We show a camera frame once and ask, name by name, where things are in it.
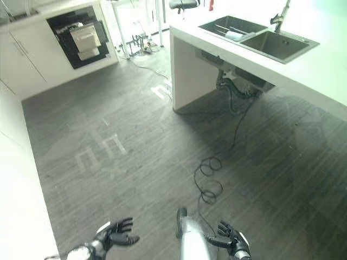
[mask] electrical cable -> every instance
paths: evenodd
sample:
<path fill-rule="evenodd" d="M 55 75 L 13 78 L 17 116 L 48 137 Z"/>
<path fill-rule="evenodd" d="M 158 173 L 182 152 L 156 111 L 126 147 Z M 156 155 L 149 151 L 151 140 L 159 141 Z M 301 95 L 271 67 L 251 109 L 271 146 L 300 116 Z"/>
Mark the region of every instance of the electrical cable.
<path fill-rule="evenodd" d="M 216 184 L 216 186 L 218 187 L 218 190 L 213 191 L 213 190 L 208 189 L 208 188 L 203 188 L 203 186 L 199 186 L 199 184 L 197 183 L 196 175 L 198 172 L 201 172 L 204 176 L 211 177 L 215 174 L 215 172 L 219 171 L 222 168 L 222 161 L 221 161 L 221 159 L 218 158 L 218 156 L 225 153 L 225 152 L 231 152 L 234 149 L 235 144 L 236 144 L 237 133 L 239 131 L 240 125 L 243 122 L 243 120 L 245 119 L 245 117 L 246 117 L 246 115 L 247 115 L 247 113 L 248 113 L 248 111 L 252 105 L 253 105 L 253 102 L 251 102 L 248 105 L 248 107 L 246 108 L 246 110 L 244 111 L 242 116 L 240 117 L 240 119 L 236 125 L 236 128 L 235 128 L 233 142 L 231 143 L 231 145 L 228 148 L 222 149 L 210 157 L 202 159 L 200 161 L 200 164 L 198 165 L 198 167 L 194 170 L 194 183 L 200 192 L 198 202 L 197 202 L 197 211 L 198 211 L 199 216 L 202 218 L 202 220 L 209 226 L 209 228 L 211 229 L 213 234 L 216 234 L 215 230 L 212 228 L 210 223 L 201 214 L 200 201 L 202 200 L 203 202 L 205 202 L 206 204 L 209 204 L 209 205 L 215 204 L 217 202 L 217 198 L 223 192 L 223 185 L 217 180 L 210 180 L 208 182 Z"/>

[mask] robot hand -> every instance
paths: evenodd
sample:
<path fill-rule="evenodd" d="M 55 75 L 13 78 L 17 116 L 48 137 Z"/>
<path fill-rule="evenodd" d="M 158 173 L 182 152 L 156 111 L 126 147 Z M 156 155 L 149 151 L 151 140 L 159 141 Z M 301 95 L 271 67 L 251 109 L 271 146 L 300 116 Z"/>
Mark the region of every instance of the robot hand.
<path fill-rule="evenodd" d="M 108 222 L 97 231 L 95 240 L 101 241 L 108 251 L 113 245 L 130 246 L 140 240 L 139 236 L 125 234 L 131 231 L 132 218 L 125 218 L 118 222 Z"/>
<path fill-rule="evenodd" d="M 94 239 L 71 250 L 67 260 L 105 260 L 106 254 L 114 245 L 131 246 L 140 240 L 139 236 L 129 236 L 132 218 L 118 222 L 108 222 L 98 229 Z"/>
<path fill-rule="evenodd" d="M 249 245 L 244 235 L 230 224 L 221 221 L 218 225 L 218 236 L 206 235 L 212 245 L 226 248 L 231 257 L 240 260 L 250 260 Z"/>

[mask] sink basin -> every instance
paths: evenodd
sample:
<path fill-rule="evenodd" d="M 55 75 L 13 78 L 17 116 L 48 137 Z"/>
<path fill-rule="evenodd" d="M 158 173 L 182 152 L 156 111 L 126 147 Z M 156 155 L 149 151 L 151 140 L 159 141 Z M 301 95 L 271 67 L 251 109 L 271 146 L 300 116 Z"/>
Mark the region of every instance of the sink basin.
<path fill-rule="evenodd" d="M 266 31 L 242 41 L 241 45 L 285 64 L 319 45 L 319 43 L 287 32 L 277 34 Z"/>
<path fill-rule="evenodd" d="M 213 35 L 219 38 L 222 38 L 224 40 L 231 41 L 231 42 L 233 41 L 225 37 L 225 34 L 228 31 L 242 34 L 243 36 L 239 39 L 240 41 L 240 40 L 245 40 L 247 36 L 249 35 L 254 35 L 255 33 L 258 33 L 262 30 L 267 29 L 267 27 L 263 25 L 245 21 L 245 20 L 232 17 L 232 16 L 225 16 L 213 22 L 201 25 L 199 27 L 202 29 L 205 29 L 206 31 L 212 33 Z"/>

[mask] white kitchen island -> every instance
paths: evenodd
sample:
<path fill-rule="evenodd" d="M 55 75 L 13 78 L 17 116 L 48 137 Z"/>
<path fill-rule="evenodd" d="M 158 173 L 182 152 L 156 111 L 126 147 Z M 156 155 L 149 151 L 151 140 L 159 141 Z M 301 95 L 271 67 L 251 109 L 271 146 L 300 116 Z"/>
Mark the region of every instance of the white kitchen island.
<path fill-rule="evenodd" d="M 288 64 L 217 38 L 198 27 L 225 15 L 269 26 L 269 22 L 257 19 L 249 10 L 209 13 L 199 19 L 172 24 L 173 109 L 178 110 L 215 89 L 218 69 L 196 57 L 195 49 L 198 48 L 347 121 L 347 49 L 343 46 L 347 37 L 342 33 L 347 21 L 317 11 L 309 14 L 307 11 L 290 12 L 282 31 L 306 37 L 320 45 Z"/>

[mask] black robotic glove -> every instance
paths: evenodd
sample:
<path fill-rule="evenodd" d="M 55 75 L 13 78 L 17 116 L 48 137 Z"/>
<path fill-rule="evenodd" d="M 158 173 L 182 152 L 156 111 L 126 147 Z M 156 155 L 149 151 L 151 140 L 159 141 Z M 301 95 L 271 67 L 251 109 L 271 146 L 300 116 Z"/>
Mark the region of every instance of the black robotic glove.
<path fill-rule="evenodd" d="M 230 256 L 240 260 L 251 259 L 248 242 L 242 233 L 238 232 L 225 221 L 220 222 L 217 233 L 220 236 L 228 237 L 232 241 L 232 246 L 227 249 Z"/>
<path fill-rule="evenodd" d="M 132 218 L 125 218 L 121 221 L 110 223 L 101 227 L 95 236 L 95 240 L 102 243 L 107 252 L 113 245 L 131 246 L 140 240 L 139 236 L 129 236 L 126 232 L 131 231 L 133 225 Z"/>

